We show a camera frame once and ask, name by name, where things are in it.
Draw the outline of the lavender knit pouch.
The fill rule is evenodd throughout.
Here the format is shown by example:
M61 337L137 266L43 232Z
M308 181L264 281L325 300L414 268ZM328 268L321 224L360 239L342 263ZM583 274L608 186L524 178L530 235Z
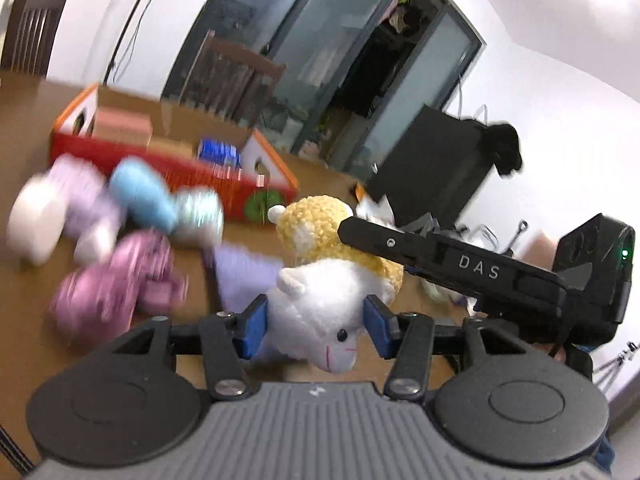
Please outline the lavender knit pouch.
M241 313L274 284L284 267L280 258L252 252L244 245L221 243L208 258L221 310Z

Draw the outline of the white yellow plush sheep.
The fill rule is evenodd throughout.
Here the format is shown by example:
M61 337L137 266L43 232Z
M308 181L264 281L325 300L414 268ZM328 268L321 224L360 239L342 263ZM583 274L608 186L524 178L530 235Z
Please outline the white yellow plush sheep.
M366 297L391 304L404 280L401 264L341 242L338 227L353 215L351 206L327 195L268 210L296 265L281 269L266 292L264 344L332 374L348 372L357 361Z

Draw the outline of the iridescent plastic bag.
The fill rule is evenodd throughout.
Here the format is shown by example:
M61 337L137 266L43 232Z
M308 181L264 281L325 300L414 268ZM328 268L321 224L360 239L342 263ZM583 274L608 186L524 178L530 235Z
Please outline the iridescent plastic bag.
M222 241L224 208L212 188L180 188L174 195L178 217L172 239L178 244L211 248Z

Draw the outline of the purple satin scrunchie cloth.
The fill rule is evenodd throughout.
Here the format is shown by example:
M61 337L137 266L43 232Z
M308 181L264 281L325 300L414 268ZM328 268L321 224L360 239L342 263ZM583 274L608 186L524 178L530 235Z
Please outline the purple satin scrunchie cloth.
M104 344L128 332L134 311L168 315L186 300L189 279L175 269L162 232L137 230L123 237L111 257L68 274L50 315L73 339Z

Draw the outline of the light blue plush toy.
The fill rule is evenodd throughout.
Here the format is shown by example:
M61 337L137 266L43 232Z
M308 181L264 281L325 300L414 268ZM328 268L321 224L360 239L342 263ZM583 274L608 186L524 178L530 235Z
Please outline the light blue plush toy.
M142 228L169 234L178 210L164 177L139 157L123 158L108 181L108 190Z

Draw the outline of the blue white tissue pack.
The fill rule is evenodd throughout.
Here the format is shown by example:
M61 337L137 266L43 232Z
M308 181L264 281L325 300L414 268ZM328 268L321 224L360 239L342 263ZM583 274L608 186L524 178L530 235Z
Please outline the blue white tissue pack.
M215 139L204 138L198 144L196 157L204 162L218 166L239 167L241 166L241 152L239 149L228 143Z

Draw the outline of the white foam cylinder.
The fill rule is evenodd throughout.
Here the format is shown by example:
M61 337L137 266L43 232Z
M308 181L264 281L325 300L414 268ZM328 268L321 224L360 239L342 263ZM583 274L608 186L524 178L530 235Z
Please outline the white foam cylinder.
M31 177L18 193L6 226L6 242L15 255L42 266L62 235L68 198L45 174Z

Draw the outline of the pink layered sponge block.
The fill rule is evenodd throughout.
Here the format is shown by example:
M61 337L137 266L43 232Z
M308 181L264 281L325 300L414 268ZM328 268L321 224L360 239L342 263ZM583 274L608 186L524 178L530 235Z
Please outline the pink layered sponge block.
M99 107L94 116L92 137L100 140L148 146L153 134L149 115L120 108Z

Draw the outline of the black box monitor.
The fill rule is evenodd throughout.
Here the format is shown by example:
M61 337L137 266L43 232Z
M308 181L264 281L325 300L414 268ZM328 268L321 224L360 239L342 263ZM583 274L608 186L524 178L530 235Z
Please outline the black box monitor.
M480 148L485 130L423 107L366 183L368 194L388 199L398 226L431 214L452 228L491 168Z

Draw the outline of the black garment on box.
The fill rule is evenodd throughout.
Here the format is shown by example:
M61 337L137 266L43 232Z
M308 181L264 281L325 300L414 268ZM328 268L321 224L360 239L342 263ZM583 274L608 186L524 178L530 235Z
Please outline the black garment on box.
M485 125L476 119L466 118L463 122L480 133L478 148L491 162L502 178L511 177L522 170L523 159L520 137L508 122L494 122Z

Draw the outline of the red orange cardboard box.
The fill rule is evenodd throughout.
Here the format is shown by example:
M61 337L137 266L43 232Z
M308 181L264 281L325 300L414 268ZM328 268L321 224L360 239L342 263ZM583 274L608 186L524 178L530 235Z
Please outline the red orange cardboard box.
M151 133L147 146L96 136L99 114L107 110L129 117ZM195 157L205 139L236 148L238 168ZM222 199L231 220L266 222L266 210L295 200L298 181L292 170L257 129L242 128L201 110L169 101L151 101L92 84L71 100L51 130L50 159L70 154L87 159L109 176L128 156L143 159L165 179L172 192L208 186Z

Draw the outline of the dark wooden chair right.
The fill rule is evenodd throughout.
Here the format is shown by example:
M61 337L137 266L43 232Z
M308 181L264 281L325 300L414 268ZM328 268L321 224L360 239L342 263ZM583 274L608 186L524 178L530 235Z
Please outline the dark wooden chair right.
M285 64L210 30L186 75L178 102L253 128L285 71Z

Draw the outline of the dark wooden chair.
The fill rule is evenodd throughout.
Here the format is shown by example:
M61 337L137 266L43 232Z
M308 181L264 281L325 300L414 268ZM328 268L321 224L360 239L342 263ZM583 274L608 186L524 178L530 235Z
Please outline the dark wooden chair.
M285 64L210 30L186 75L178 102L253 128L285 71Z
M1 67L47 76L58 24L67 0L13 0Z

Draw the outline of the sliding glass door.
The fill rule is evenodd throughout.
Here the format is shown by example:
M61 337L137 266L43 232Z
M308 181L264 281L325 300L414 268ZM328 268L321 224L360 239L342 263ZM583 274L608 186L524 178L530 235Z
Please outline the sliding glass door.
M424 106L444 108L482 50L451 0L206 0L163 94L213 32L284 69L258 124L282 151L367 179Z

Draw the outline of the dark wooden chair left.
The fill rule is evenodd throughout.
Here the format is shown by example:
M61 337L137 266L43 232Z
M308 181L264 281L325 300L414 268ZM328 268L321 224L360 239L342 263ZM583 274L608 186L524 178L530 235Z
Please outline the dark wooden chair left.
M67 0L13 0L1 67L47 76L58 24Z

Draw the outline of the studio light on stand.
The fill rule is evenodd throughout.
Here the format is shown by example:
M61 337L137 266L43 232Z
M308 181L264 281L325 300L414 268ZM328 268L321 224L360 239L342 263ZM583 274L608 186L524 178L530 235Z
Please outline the studio light on stand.
M154 0L136 0L116 41L102 79L104 86L117 84L134 58L140 29Z

